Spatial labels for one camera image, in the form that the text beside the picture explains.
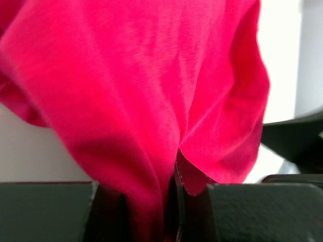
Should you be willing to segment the magenta t shirt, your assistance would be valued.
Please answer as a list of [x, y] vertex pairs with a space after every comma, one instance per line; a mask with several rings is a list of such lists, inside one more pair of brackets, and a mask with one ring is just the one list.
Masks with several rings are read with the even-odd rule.
[[1, 1], [1, 103], [53, 129], [126, 196], [134, 241], [168, 241], [178, 152], [219, 183], [258, 155], [269, 80], [260, 1]]

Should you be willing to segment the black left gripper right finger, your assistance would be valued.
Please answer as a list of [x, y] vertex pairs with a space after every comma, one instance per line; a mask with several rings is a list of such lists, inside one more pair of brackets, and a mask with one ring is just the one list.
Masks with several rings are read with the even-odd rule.
[[177, 151], [169, 184], [166, 241], [218, 241], [210, 189], [217, 182]]

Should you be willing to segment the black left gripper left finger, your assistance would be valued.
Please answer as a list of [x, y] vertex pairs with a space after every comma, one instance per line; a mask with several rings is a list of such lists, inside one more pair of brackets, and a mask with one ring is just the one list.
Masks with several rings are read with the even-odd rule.
[[99, 185], [86, 223], [84, 240], [130, 241], [129, 213], [125, 196]]

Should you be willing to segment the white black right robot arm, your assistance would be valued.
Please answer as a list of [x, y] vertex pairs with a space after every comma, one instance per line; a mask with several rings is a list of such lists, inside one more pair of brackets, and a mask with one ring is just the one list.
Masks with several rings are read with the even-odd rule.
[[322, 187], [322, 109], [307, 116], [265, 124], [261, 143], [294, 164], [298, 174], [274, 174], [264, 183], [308, 183]]

